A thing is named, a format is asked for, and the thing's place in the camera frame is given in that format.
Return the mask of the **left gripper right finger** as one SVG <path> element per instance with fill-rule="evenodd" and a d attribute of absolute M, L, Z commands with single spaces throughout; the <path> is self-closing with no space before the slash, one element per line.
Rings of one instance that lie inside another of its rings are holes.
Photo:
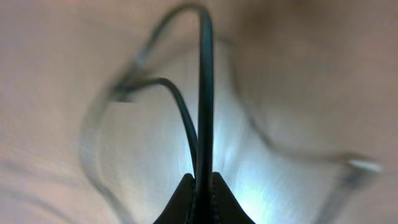
<path fill-rule="evenodd" d="M 242 209 L 219 172 L 212 173 L 215 223 L 254 224 Z"/>

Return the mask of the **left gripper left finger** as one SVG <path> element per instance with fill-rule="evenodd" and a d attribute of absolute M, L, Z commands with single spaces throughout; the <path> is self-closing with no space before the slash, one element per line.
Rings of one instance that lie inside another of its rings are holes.
<path fill-rule="evenodd" d="M 194 178 L 185 174 L 154 224 L 185 224 L 192 202 Z"/>

